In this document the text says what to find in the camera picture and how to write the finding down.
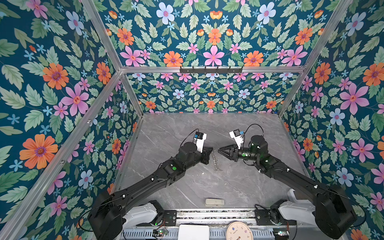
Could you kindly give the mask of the round analog clock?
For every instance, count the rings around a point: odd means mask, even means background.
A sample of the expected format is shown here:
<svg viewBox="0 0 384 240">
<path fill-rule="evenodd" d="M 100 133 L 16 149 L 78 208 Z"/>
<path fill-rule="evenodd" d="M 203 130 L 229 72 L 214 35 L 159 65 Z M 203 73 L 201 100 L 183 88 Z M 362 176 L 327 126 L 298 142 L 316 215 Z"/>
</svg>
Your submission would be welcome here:
<svg viewBox="0 0 384 240">
<path fill-rule="evenodd" d="M 226 231 L 226 240 L 253 240 L 251 229 L 243 222 L 230 223 Z"/>
</svg>

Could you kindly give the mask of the silver keys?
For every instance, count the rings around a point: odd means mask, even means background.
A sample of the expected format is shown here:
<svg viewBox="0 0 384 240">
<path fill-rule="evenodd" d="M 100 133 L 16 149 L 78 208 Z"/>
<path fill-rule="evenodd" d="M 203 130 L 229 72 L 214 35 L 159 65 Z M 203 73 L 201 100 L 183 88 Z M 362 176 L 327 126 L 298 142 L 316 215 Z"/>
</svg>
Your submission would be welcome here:
<svg viewBox="0 0 384 240">
<path fill-rule="evenodd" d="M 213 162 L 214 162 L 214 167 L 216 171 L 220 171 L 220 168 L 218 166 L 218 159 L 216 156 L 216 151 L 213 151 Z"/>
</svg>

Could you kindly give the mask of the white box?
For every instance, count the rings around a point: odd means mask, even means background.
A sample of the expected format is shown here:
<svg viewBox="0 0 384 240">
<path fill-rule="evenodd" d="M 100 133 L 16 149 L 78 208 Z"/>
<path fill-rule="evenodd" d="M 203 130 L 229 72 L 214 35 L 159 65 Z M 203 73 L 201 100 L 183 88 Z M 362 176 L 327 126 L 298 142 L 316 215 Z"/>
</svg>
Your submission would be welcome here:
<svg viewBox="0 0 384 240">
<path fill-rule="evenodd" d="M 209 240 L 210 228 L 202 225 L 180 225 L 178 240 Z"/>
</svg>

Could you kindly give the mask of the small white block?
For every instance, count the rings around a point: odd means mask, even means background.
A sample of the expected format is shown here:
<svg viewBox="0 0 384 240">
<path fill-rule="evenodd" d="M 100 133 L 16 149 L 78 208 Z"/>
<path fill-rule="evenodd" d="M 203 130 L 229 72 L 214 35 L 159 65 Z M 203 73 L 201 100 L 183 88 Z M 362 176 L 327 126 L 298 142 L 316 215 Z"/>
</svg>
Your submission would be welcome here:
<svg viewBox="0 0 384 240">
<path fill-rule="evenodd" d="M 215 198 L 205 199 L 206 207 L 222 207 L 224 205 L 225 205 L 225 200 L 223 199 L 215 199 Z"/>
</svg>

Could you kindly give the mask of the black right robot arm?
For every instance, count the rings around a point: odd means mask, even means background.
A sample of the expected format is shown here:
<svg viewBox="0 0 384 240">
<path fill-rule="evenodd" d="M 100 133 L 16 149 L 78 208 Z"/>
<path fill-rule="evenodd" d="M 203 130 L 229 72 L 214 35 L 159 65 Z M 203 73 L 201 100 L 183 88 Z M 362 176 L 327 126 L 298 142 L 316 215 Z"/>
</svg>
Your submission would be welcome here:
<svg viewBox="0 0 384 240">
<path fill-rule="evenodd" d="M 278 212 L 284 219 L 316 225 L 332 239 L 340 238 L 357 221 L 350 199 L 341 187 L 327 186 L 293 170 L 269 154 L 268 143 L 261 135 L 252 136 L 248 147 L 243 147 L 239 138 L 236 141 L 219 148 L 219 154 L 234 162 L 251 161 L 261 174 L 284 183 L 310 202 L 282 202 Z"/>
</svg>

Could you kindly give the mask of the black hook rail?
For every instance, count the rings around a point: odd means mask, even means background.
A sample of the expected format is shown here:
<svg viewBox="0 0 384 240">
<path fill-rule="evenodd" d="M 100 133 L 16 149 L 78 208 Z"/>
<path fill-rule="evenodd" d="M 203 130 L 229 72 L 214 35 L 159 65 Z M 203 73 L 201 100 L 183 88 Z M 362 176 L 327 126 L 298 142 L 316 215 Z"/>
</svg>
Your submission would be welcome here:
<svg viewBox="0 0 384 240">
<path fill-rule="evenodd" d="M 238 74 L 243 72 L 242 67 L 180 67 L 180 73 L 186 74 Z"/>
</svg>

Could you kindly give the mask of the aluminium front rail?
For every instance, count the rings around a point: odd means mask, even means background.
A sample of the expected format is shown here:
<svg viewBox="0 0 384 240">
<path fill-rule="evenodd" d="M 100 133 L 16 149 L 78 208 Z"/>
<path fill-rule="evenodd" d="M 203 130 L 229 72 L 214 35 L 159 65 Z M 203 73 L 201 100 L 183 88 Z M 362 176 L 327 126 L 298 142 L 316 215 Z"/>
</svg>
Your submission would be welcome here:
<svg viewBox="0 0 384 240">
<path fill-rule="evenodd" d="M 213 208 L 213 209 L 175 209 L 177 211 L 176 225 L 226 225 L 231 222 L 244 222 L 251 226 L 257 225 L 255 208 Z"/>
</svg>

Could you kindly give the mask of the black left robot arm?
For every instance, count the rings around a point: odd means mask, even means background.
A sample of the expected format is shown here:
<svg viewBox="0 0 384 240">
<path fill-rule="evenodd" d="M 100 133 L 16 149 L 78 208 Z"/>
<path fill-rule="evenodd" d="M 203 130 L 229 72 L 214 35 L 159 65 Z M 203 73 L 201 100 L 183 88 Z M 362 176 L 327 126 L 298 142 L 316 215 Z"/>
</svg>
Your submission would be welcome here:
<svg viewBox="0 0 384 240">
<path fill-rule="evenodd" d="M 181 179 L 198 163 L 207 165 L 212 147 L 199 149 L 192 142 L 179 148 L 176 156 L 161 163 L 151 175 L 120 191 L 99 194 L 89 212 L 88 221 L 98 240 L 114 240 L 123 229 L 140 224 L 156 225 L 162 221 L 164 209 L 158 201 L 139 205 L 155 192 Z"/>
</svg>

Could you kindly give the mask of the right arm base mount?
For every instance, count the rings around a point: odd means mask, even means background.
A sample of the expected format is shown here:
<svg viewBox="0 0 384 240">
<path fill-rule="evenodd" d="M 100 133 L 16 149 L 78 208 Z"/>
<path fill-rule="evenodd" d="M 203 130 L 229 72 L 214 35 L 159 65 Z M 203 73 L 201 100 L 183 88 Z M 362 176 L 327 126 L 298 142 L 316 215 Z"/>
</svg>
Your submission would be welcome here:
<svg viewBox="0 0 384 240">
<path fill-rule="evenodd" d="M 290 189 L 287 199 L 280 199 L 270 207 L 255 205 L 257 225 L 291 225 L 294 221 L 315 226 L 315 206 L 304 195 Z"/>
</svg>

